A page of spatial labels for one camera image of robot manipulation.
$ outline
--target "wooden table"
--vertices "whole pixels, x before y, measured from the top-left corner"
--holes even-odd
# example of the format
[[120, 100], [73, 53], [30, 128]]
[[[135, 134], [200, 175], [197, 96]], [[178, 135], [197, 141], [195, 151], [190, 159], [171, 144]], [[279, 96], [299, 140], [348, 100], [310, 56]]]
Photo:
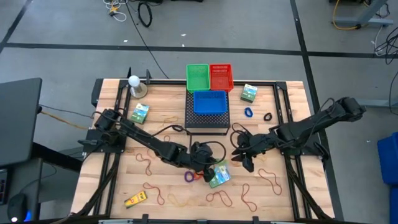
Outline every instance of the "wooden table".
[[[114, 107], [118, 83], [119, 80], [117, 79], [105, 79], [103, 81], [96, 108], [97, 111], [102, 112], [106, 108]], [[287, 82], [287, 87], [294, 120], [299, 121], [310, 116], [303, 83]], [[270, 127], [278, 125], [272, 88], [259, 86], [256, 99], [251, 104], [240, 100], [242, 90], [242, 86], [235, 86], [229, 93], [231, 124], [238, 122], [248, 128], [253, 134], [268, 133]], [[147, 96], [143, 99], [137, 100], [133, 98], [131, 100], [128, 117], [132, 114], [137, 103], [143, 103], [149, 105], [150, 109], [145, 124], [139, 125], [139, 127], [148, 133], [155, 133], [171, 123], [183, 126], [185, 85], [148, 85], [148, 91]], [[283, 97], [280, 98], [281, 104], [284, 105]], [[254, 116], [252, 118], [247, 118], [244, 115], [244, 109], [247, 106], [250, 106], [253, 110]], [[274, 115], [271, 121], [265, 122], [263, 120], [266, 112], [271, 112]], [[170, 136], [170, 141], [186, 146], [189, 143], [189, 137], [185, 133], [176, 133], [172, 129], [163, 132], [158, 138], [163, 140], [166, 135]], [[150, 154], [148, 155], [146, 147], [132, 139], [127, 139], [126, 150], [121, 156], [119, 165], [111, 218], [141, 218], [142, 214], [147, 213], [150, 219], [252, 220], [253, 216], [258, 216], [260, 220], [289, 221], [294, 219], [284, 158], [278, 150], [268, 151], [265, 155], [255, 158], [255, 171], [249, 173], [240, 163], [230, 161], [229, 155], [233, 151], [233, 147], [229, 142], [229, 135], [194, 136], [193, 140], [199, 142], [220, 141], [226, 146], [228, 152], [227, 160], [229, 160], [228, 169], [232, 175], [230, 181], [214, 189], [211, 189], [203, 180], [197, 180], [190, 184], [186, 183], [183, 178], [186, 169], [165, 164], [159, 158], [150, 158], [149, 156], [154, 156], [153, 152], [149, 152]], [[214, 157], [223, 155], [221, 147], [217, 145], [211, 145], [211, 147]], [[138, 153], [141, 153], [144, 158], [151, 159], [150, 169], [153, 173], [151, 176], [147, 176], [145, 173], [147, 163], [136, 161], [136, 154]], [[103, 153], [92, 153], [84, 162], [71, 212], [79, 211], [96, 190], [103, 157]], [[315, 156], [302, 156], [302, 164], [308, 191], [325, 213], [333, 217], [331, 198], [321, 160]], [[272, 191], [269, 181], [259, 176], [258, 170], [260, 168], [276, 174], [277, 182], [282, 186], [282, 194], [280, 196]], [[272, 183], [275, 182], [273, 175], [269, 174], [266, 177]], [[160, 188], [161, 195], [165, 199], [164, 205], [158, 205], [156, 189], [143, 189], [142, 185], [144, 182]], [[245, 196], [245, 200], [254, 202], [257, 205], [256, 212], [251, 212], [241, 200], [242, 186], [245, 183], [250, 185], [250, 191]], [[126, 209], [124, 201], [141, 190], [146, 191], [148, 199], [130, 209]], [[205, 197], [208, 193], [219, 190], [224, 190], [229, 195], [233, 201], [231, 207], [226, 207], [219, 196], [216, 196], [212, 202], [206, 201]], [[304, 217], [302, 197], [298, 190], [297, 193], [300, 216]], [[100, 213], [104, 212], [107, 194], [103, 195]]]

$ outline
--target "concrete floor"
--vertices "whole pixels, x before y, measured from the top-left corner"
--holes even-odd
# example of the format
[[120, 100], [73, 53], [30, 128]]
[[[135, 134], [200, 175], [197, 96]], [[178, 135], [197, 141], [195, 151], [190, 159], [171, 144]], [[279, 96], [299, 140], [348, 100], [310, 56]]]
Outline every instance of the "concrete floor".
[[[312, 108], [308, 71], [306, 73], [300, 56], [290, 2], [205, 0], [200, 4], [166, 0], [163, 5], [152, 8], [154, 21], [150, 28], [138, 27], [148, 45], [170, 47], [166, 49], [169, 51], [154, 51], [170, 78], [185, 78], [185, 65], [188, 63], [232, 63], [235, 79], [304, 81]], [[295, 2], [308, 51], [372, 53], [371, 41], [377, 27], [336, 30], [329, 23], [333, 5], [327, 0]], [[0, 40], [6, 36], [24, 4], [25, 0], [0, 0]], [[389, 4], [390, 18], [398, 23], [398, 3], [391, 1]], [[338, 14], [347, 16], [363, 9], [362, 5], [341, 5]], [[389, 30], [395, 27], [384, 29], [379, 41], [382, 42]], [[134, 75], [144, 75], [148, 68], [153, 77], [163, 78], [146, 51], [78, 50], [58, 46], [143, 46], [130, 19], [118, 22], [107, 16], [105, 6], [99, 0], [33, 0], [6, 41], [8, 44], [0, 44], [0, 82], [41, 77], [40, 103], [56, 108], [91, 114], [94, 108], [90, 105], [90, 98], [95, 79], [125, 77], [129, 67], [132, 67]], [[15, 44], [38, 45], [32, 49], [28, 45]], [[44, 49], [39, 44], [52, 45], [51, 49]], [[182, 45], [225, 49], [222, 49], [224, 53], [173, 51]], [[253, 54], [244, 50], [226, 52], [231, 48], [289, 50], [295, 55]], [[387, 99], [389, 84], [398, 70], [396, 62], [387, 66], [383, 59], [377, 58], [310, 57], [310, 66], [321, 104], [328, 97]], [[80, 125], [91, 124], [88, 118], [51, 112]], [[398, 118], [388, 110], [368, 109], [361, 121], [336, 124], [327, 129], [346, 221], [389, 223], [389, 188], [382, 183], [376, 143], [396, 131], [394, 127], [397, 125]], [[84, 131], [47, 116], [39, 115], [37, 118], [34, 140], [40, 144], [62, 151], [78, 147], [77, 140], [83, 138]], [[62, 170], [43, 180], [40, 200], [50, 202], [42, 204], [42, 218], [62, 217], [68, 213], [77, 177]], [[60, 179], [68, 180], [69, 184], [58, 186]], [[65, 194], [59, 197], [54, 189]]]

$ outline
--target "blue basket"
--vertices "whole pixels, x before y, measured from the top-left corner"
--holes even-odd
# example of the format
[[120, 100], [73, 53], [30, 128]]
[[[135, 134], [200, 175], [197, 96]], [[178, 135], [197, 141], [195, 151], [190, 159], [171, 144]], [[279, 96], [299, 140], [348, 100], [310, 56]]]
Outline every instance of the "blue basket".
[[377, 142], [384, 183], [398, 185], [398, 133]]
[[398, 224], [398, 187], [391, 187], [390, 191], [390, 223]]
[[199, 115], [227, 112], [225, 91], [194, 91], [193, 112]]

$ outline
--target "green basket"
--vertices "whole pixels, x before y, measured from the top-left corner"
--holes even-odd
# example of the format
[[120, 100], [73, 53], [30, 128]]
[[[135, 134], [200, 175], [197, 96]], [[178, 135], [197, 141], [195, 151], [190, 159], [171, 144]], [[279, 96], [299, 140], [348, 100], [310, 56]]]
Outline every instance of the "green basket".
[[187, 90], [193, 93], [195, 90], [209, 89], [209, 65], [187, 65]]

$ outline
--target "green box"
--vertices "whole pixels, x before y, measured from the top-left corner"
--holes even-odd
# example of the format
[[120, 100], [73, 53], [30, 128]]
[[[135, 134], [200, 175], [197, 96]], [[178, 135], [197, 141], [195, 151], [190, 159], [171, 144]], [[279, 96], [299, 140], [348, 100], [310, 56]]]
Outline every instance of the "green box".
[[187, 65], [187, 90], [193, 93], [195, 90], [210, 89], [209, 65]]
[[257, 87], [245, 84], [241, 95], [241, 100], [253, 103], [257, 94]]
[[214, 173], [215, 176], [209, 182], [211, 188], [220, 186], [221, 184], [231, 180], [231, 175], [228, 172], [228, 161], [222, 161], [215, 165]]
[[143, 105], [138, 103], [136, 106], [136, 109], [134, 109], [134, 112], [131, 115], [131, 120], [133, 122], [137, 122], [139, 124], [144, 124], [145, 119], [147, 118], [149, 106], [148, 105]]

